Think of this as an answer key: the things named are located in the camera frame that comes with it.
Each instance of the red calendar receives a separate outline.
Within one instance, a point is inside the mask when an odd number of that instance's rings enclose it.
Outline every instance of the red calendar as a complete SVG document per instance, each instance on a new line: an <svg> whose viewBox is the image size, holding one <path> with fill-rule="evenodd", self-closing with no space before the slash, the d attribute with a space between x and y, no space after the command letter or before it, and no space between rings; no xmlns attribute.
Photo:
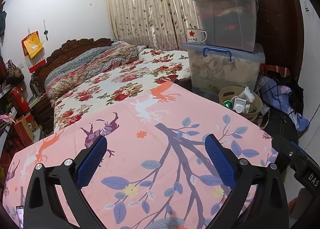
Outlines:
<svg viewBox="0 0 320 229"><path fill-rule="evenodd" d="M22 41L22 48L24 53L24 58L26 60L26 64L29 68L30 73L34 73L34 71L40 66L45 64L45 58L44 58L44 49L42 48L40 52L38 52L33 58L30 58L29 53L24 45L24 41L26 41L30 35L26 36Z"/></svg>

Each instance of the curtain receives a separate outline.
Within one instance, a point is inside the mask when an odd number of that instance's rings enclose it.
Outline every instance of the curtain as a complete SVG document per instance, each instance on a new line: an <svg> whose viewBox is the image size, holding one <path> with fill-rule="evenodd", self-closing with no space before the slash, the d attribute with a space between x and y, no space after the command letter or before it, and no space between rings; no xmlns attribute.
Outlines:
<svg viewBox="0 0 320 229"><path fill-rule="evenodd" d="M201 28L192 0L107 0L117 40L161 50L181 50L187 28Z"/></svg>

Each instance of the stacked storage boxes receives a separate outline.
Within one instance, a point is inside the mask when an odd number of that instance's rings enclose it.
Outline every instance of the stacked storage boxes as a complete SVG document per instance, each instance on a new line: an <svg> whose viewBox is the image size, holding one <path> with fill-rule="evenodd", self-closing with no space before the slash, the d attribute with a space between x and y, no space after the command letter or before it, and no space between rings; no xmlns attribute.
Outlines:
<svg viewBox="0 0 320 229"><path fill-rule="evenodd" d="M258 0L194 0L206 45L184 44L193 92L213 101L227 86L254 90L263 48L255 43Z"/></svg>

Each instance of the round basket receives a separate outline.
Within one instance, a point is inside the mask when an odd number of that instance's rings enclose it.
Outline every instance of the round basket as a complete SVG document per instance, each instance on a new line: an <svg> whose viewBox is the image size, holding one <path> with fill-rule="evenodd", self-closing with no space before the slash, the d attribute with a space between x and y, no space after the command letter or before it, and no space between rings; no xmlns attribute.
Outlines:
<svg viewBox="0 0 320 229"><path fill-rule="evenodd" d="M236 87L236 86L225 87L219 92L219 103L225 106L223 104L225 101L231 100L234 96L239 96L240 93L242 93L243 91L244 91L243 87ZM254 119L258 116L259 112L262 109L262 101L260 97L256 95L254 92L252 92L252 94L254 95L254 101L252 105L257 110L253 113L240 113L241 116L245 117L251 122L254 121Z"/></svg>

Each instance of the wooden headboard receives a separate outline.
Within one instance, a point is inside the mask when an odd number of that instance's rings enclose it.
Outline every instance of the wooden headboard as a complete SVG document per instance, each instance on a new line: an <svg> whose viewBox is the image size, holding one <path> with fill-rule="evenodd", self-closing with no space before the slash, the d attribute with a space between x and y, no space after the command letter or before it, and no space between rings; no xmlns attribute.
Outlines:
<svg viewBox="0 0 320 229"><path fill-rule="evenodd" d="M107 38L101 38L97 41L94 41L93 39L68 40L61 48L55 50L51 56L47 58L46 64L39 66L33 73L33 79L30 81L30 88L33 94L36 94L33 85L42 92L45 92L44 81L54 69L92 48L110 46L112 43L113 41Z"/></svg>

